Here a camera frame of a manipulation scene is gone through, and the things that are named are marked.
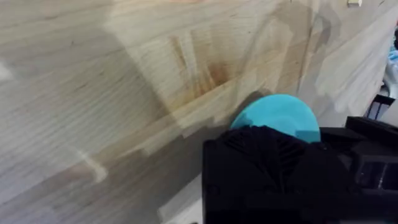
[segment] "blue object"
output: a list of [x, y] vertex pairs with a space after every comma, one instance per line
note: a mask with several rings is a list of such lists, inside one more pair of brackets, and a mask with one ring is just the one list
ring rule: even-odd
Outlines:
[[247, 106], [236, 117], [231, 129], [268, 126], [306, 142], [320, 142], [317, 118], [309, 106], [290, 95], [265, 96]]

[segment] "light wood panel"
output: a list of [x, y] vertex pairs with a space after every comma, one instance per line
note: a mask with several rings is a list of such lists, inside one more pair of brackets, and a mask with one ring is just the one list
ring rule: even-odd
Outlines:
[[0, 222], [159, 222], [247, 97], [297, 95], [327, 126], [363, 114], [397, 12], [395, 0], [1, 0]]

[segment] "brown stain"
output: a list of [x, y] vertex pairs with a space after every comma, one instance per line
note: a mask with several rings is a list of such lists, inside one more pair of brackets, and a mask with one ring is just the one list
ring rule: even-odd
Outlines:
[[208, 66], [211, 79], [216, 86], [220, 86], [228, 81], [228, 73], [224, 63], [212, 63]]
[[180, 41], [178, 40], [178, 37], [175, 37], [175, 36], [170, 37], [170, 42], [173, 46], [175, 55], [177, 56], [178, 65], [183, 68], [187, 68], [187, 62], [184, 59], [184, 55], [183, 55], [181, 44], [180, 44]]

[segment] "wooden surface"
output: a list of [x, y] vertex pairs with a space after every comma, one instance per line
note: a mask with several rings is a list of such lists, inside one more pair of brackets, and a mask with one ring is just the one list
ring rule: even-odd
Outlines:
[[159, 223], [264, 94], [363, 114], [398, 6], [346, 3], [0, 0], [0, 223]]

